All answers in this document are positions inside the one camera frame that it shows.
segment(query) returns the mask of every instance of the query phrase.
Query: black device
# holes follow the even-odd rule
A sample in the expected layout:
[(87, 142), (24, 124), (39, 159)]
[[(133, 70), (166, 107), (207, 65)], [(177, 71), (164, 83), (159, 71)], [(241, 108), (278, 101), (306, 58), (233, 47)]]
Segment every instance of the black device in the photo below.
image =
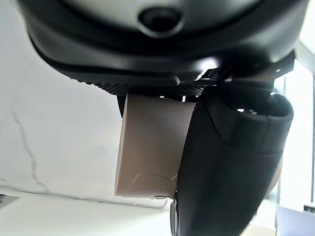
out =
[(315, 213), (315, 206), (304, 205), (304, 212)]
[(173, 236), (238, 236), (266, 194), (293, 119), (308, 0), (18, 0), (38, 54), (118, 97), (196, 102), (171, 205)]

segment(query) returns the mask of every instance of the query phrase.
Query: white wall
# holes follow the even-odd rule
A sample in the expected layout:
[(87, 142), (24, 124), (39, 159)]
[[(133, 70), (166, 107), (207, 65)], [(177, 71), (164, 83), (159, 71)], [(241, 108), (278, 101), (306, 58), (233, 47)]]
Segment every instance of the white wall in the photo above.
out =
[[(20, 199), (0, 210), (1, 236), (171, 236), (169, 212), (13, 192)], [(275, 236), (250, 225), (242, 236)]]
[(286, 75), (285, 90), (294, 118), (283, 152), (280, 205), (301, 210), (311, 202), (312, 192), (312, 73), (296, 61), (294, 70)]

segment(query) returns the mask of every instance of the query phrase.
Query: black plastic housing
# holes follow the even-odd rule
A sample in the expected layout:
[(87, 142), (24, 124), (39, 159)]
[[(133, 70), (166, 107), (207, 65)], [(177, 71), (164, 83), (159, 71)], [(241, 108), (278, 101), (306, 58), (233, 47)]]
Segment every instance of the black plastic housing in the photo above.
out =
[[(198, 89), (200, 85), (194, 82), (205, 69), (233, 65), (252, 71), (257, 66), (283, 59), (294, 48), (308, 0), (252, 1), (251, 7), (247, 5), (246, 10), (240, 10), (232, 18), (229, 16), (239, 8), (237, 3), (244, 2), (229, 1), (229, 6), (221, 7), (224, 5), (221, 1), (201, 0), (199, 5), (195, 1), (182, 0), (178, 4), (185, 6), (190, 16), (199, 16), (207, 9), (202, 7), (204, 5), (220, 7), (208, 8), (209, 12), (218, 13), (218, 24), (212, 25), (210, 21), (211, 27), (200, 29), (198, 21), (192, 17), (194, 23), (189, 30), (163, 39), (117, 27), (110, 24), (111, 21), (108, 24), (94, 21), (61, 0), (17, 2), (36, 50), (61, 73), (98, 84), (105, 90), (132, 85), (142, 91), (154, 86), (157, 89), (152, 93), (162, 91), (167, 95), (164, 86), (193, 83)], [(175, 95), (196, 93), (193, 88), (186, 91), (187, 94), (179, 89)]]
[(253, 217), (282, 156), (293, 109), (280, 95), (260, 113), (252, 109), (237, 111), (216, 90), (196, 105), (178, 172), (178, 213), (171, 212), (174, 234), (238, 236)]

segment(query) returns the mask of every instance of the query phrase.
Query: gray vein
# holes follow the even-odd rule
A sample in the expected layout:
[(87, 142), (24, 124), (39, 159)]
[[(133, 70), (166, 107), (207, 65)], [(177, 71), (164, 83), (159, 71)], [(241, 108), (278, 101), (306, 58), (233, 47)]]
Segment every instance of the gray vein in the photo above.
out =
[(21, 122), (19, 120), (19, 117), (17, 116), (17, 114), (16, 114), (16, 112), (15, 112), (15, 110), (13, 108), (12, 108), (12, 114), (13, 114), (15, 122), (19, 126), (23, 146), (24, 146), (26, 152), (28, 153), (29, 157), (31, 158), (31, 175), (32, 175), (32, 178), (35, 180), (35, 182), (38, 185), (40, 185), (40, 186), (42, 186), (44, 188), (46, 193), (49, 193), (48, 187), (43, 182), (41, 182), (38, 179), (38, 177), (37, 177), (37, 174), (36, 174), (36, 171), (37, 171), (37, 160), (36, 160), (36, 157), (34, 156), (33, 152), (29, 148), (25, 129), (24, 129), (23, 125), (21, 124)]

